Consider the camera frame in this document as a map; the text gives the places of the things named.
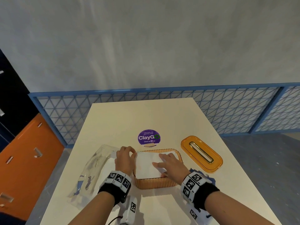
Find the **forearm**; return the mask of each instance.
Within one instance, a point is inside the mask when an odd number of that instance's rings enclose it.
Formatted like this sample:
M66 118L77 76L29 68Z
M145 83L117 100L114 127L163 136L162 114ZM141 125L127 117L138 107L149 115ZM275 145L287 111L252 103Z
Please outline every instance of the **forearm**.
M69 223L69 225L105 225L115 199L107 192L98 193L88 205Z
M220 225L273 225L250 208L218 191L205 200L205 209Z

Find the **orange cabinet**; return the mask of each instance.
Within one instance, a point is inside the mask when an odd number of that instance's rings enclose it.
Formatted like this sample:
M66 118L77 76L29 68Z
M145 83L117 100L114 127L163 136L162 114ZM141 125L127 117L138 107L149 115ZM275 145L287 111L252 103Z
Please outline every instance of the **orange cabinet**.
M63 149L38 114L0 153L0 212L27 220Z

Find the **ribbed plastic container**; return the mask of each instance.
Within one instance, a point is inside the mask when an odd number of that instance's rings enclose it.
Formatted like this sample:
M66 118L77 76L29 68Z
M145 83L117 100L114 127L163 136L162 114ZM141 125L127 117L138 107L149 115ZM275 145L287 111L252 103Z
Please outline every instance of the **ribbed plastic container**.
M168 151L175 151L175 153L178 155L179 161L182 162L180 153L175 149L171 149L171 148L170 149L159 149L159 150L149 150L149 151L144 151L144 152L162 153L162 152L168 152ZM158 189L158 188L172 187L172 186L177 185L174 181L172 181L170 178L167 178L167 177L137 179L135 177L135 169L133 171L133 176L134 176L134 180L135 180L135 185L137 186L137 188L139 188L141 190Z

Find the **person's left hand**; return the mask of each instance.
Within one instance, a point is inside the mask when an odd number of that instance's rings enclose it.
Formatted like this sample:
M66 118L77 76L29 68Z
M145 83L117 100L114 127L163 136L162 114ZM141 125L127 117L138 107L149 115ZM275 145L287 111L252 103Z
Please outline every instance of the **person's left hand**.
M135 167L136 156L137 153L131 146L121 147L121 149L117 151L117 158L115 159L115 170L120 170L130 176Z

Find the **hand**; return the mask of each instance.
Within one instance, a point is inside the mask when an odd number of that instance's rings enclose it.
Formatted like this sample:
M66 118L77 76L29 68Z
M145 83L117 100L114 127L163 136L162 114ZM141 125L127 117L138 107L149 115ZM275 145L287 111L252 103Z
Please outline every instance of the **hand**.
M153 162L156 168L165 168L167 172L161 174L161 177L169 177L178 185L181 185L185 177L190 174L188 168L176 159L173 153L159 154L159 157L165 162Z
M135 167L136 157L137 153L131 146L121 147L121 149L117 151L117 158L115 159L115 170L120 170L130 176Z

